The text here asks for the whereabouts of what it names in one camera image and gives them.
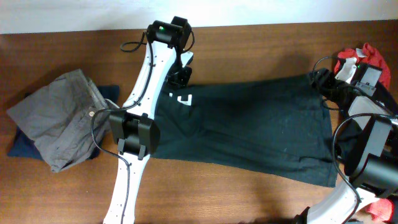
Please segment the dark green Nike t-shirt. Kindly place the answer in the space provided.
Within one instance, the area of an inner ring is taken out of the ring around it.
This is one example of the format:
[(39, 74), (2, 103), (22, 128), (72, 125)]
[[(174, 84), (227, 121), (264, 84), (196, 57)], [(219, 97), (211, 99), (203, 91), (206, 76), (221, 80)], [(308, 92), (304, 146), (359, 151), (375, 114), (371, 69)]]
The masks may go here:
[(306, 75), (164, 88), (158, 159), (206, 162), (334, 187), (331, 119)]

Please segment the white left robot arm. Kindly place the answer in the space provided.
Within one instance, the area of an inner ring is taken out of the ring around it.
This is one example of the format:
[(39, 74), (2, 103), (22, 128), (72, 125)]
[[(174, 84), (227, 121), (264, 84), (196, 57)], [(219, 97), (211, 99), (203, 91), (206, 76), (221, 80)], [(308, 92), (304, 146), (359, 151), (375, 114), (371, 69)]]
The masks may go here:
[(135, 205), (145, 166), (155, 153), (160, 130), (155, 108), (163, 86), (185, 88), (193, 53), (186, 48), (195, 40), (187, 19), (154, 21), (143, 33), (146, 55), (136, 84), (122, 108), (111, 110), (109, 122), (117, 144), (118, 172), (104, 223), (134, 223)]

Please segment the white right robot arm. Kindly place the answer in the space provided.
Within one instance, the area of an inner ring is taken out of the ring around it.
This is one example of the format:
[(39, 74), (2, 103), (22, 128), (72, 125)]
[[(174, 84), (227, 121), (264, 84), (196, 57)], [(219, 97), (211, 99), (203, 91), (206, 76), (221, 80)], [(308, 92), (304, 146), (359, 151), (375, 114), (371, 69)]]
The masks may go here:
[(348, 223), (363, 207), (397, 194), (397, 102), (380, 82), (382, 69), (338, 58), (340, 69), (313, 69), (310, 85), (345, 118), (331, 140), (342, 181), (294, 223)]

